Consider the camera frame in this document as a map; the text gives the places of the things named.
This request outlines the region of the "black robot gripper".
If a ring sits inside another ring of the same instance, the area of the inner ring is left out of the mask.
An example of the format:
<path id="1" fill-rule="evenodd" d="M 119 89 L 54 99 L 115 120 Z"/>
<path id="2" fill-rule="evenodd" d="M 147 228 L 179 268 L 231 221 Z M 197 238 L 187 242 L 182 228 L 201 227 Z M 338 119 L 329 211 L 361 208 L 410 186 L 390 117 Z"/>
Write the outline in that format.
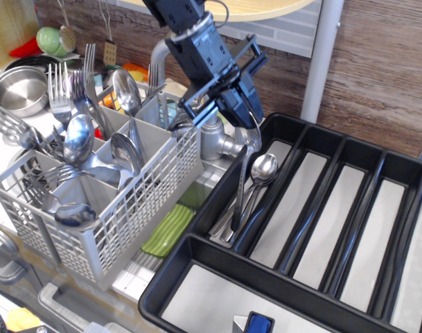
<path id="1" fill-rule="evenodd" d="M 189 29 L 166 40 L 170 52 L 190 80 L 180 99 L 196 126 L 218 110 L 234 127 L 253 129 L 263 119 L 263 108 L 253 75 L 267 62 L 255 35 L 248 35 L 232 49 L 219 34 L 210 12 Z"/>

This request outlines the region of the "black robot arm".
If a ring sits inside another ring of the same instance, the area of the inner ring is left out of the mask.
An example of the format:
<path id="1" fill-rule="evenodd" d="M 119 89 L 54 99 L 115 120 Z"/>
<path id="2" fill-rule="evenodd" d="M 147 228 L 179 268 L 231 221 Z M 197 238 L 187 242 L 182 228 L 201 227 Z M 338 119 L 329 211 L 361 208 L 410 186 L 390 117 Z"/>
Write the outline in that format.
<path id="1" fill-rule="evenodd" d="M 146 1 L 161 26 L 169 27 L 165 43 L 190 80 L 179 106 L 198 125 L 218 109 L 235 127 L 253 129 L 263 108 L 253 75 L 267 58 L 249 35 L 228 48 L 203 1 Z"/>

